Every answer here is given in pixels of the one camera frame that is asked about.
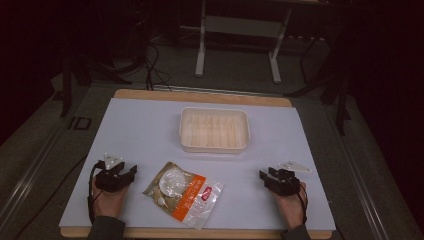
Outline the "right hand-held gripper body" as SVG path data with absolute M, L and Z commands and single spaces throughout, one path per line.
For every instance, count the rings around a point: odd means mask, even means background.
M 287 161 L 278 164 L 276 170 L 279 170 L 279 177 L 273 177 L 271 174 L 268 188 L 279 196 L 292 196 L 300 192 L 300 180 L 296 177 L 297 172 L 309 173 L 310 168 L 300 165 L 294 161 Z

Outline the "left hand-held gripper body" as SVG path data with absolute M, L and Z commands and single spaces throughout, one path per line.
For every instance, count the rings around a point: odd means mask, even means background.
M 107 192 L 117 192 L 125 186 L 122 184 L 121 171 L 125 167 L 122 157 L 117 157 L 109 153 L 105 153 L 103 160 L 100 161 L 101 171 L 96 175 L 96 187 Z

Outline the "person's left hand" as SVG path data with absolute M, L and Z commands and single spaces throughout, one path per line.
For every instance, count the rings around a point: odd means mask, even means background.
M 92 184 L 94 216 L 118 218 L 124 206 L 128 189 L 129 187 L 126 186 L 117 192 L 107 192 L 98 189 L 95 184 Z

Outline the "person's right hand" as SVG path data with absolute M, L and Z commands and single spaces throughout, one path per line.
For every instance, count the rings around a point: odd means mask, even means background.
M 299 195 L 279 196 L 273 193 L 280 215 L 284 218 L 287 229 L 291 230 L 305 223 L 305 212 L 308 203 L 306 184 L 300 183 Z

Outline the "white table mat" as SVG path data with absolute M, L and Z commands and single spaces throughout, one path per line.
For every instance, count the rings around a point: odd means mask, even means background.
M 335 227 L 320 177 L 294 108 L 246 106 L 250 140 L 239 154 L 184 151 L 179 138 L 185 102 L 113 99 L 59 223 L 61 228 L 87 227 L 89 174 L 104 154 L 120 156 L 138 172 L 131 184 L 122 217 L 128 227 L 184 229 L 144 195 L 159 170 L 174 162 L 186 171 L 222 184 L 223 190 L 205 224 L 207 230 L 277 230 L 283 227 L 275 201 L 259 177 L 261 170 L 293 161 L 307 167 L 299 174 L 306 183 L 310 230 Z

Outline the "orange and clear snack packet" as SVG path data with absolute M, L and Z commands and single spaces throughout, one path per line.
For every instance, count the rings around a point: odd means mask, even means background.
M 167 162 L 144 194 L 174 219 L 200 230 L 212 213 L 223 187 L 219 182 Z

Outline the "black floor socket box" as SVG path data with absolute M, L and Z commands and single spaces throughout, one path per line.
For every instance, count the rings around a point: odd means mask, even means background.
M 86 117 L 73 117 L 67 127 L 68 130 L 88 130 L 92 119 Z

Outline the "black stand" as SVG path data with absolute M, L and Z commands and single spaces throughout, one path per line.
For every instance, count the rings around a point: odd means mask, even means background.
M 335 99 L 338 99 L 335 125 L 339 134 L 344 136 L 344 120 L 349 119 L 349 114 L 346 112 L 346 103 L 349 79 L 351 77 L 351 54 L 349 48 L 345 46 L 342 30 L 325 29 L 322 31 L 322 37 L 329 46 L 329 51 L 321 68 L 314 77 L 307 80 L 303 62 L 309 50 L 318 41 L 315 38 L 308 45 L 300 59 L 302 76 L 308 85 L 294 92 L 287 93 L 287 96 L 299 97 L 319 87 L 325 87 L 320 100 L 323 104 L 331 105 Z
M 71 45 L 64 40 L 61 43 L 61 50 L 63 54 L 62 61 L 62 112 L 61 116 L 65 117 L 72 106 L 72 76 L 81 78 L 87 84 L 91 82 L 89 74 L 85 73 L 83 67 L 90 66 L 96 71 L 100 72 L 106 78 L 119 84 L 129 84 L 129 81 L 120 78 L 112 70 L 108 70 L 105 66 L 102 66 L 99 62 L 89 58 L 87 55 L 74 51 Z

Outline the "metal floor rail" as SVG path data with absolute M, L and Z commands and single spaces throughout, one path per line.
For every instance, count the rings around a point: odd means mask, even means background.
M 55 128 L 48 135 L 44 144 L 39 148 L 36 154 L 30 158 L 30 165 L 26 168 L 26 171 L 15 185 L 3 207 L 0 208 L 0 236 L 7 231 L 17 211 L 22 206 L 38 178 L 40 169 L 45 164 L 46 158 L 54 146 L 55 141 L 63 131 L 63 128 Z
M 357 193 L 358 199 L 361 203 L 363 212 L 366 216 L 368 224 L 371 228 L 371 231 L 374 235 L 375 240 L 389 240 L 387 231 L 381 221 L 380 215 L 376 209 L 374 200 L 372 199 L 370 192 L 365 184 L 365 181 L 359 171 L 359 168 L 356 164 L 356 159 L 347 145 L 345 137 L 339 133 L 338 127 L 336 126 L 335 114 L 336 111 L 332 106 L 323 106 L 325 114 L 329 122 L 332 124 L 332 131 L 336 135 L 336 138 L 342 145 L 343 153 L 347 160 L 347 165 L 349 173 L 352 178 L 352 183 L 354 185 L 355 191 Z

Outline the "white metal desk frame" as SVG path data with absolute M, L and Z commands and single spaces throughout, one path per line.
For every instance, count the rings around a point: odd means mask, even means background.
M 246 35 L 255 37 L 274 38 L 276 40 L 275 46 L 272 51 L 268 53 L 271 73 L 275 84 L 282 82 L 280 70 L 277 62 L 285 33 L 288 27 L 289 20 L 292 15 L 293 9 L 288 7 L 283 14 L 281 22 L 232 18 L 224 16 L 208 15 L 206 13 L 207 0 L 202 0 L 201 17 L 200 17 L 200 41 L 197 54 L 195 76 L 202 77 L 205 65 L 205 37 L 207 32 L 225 33 Z

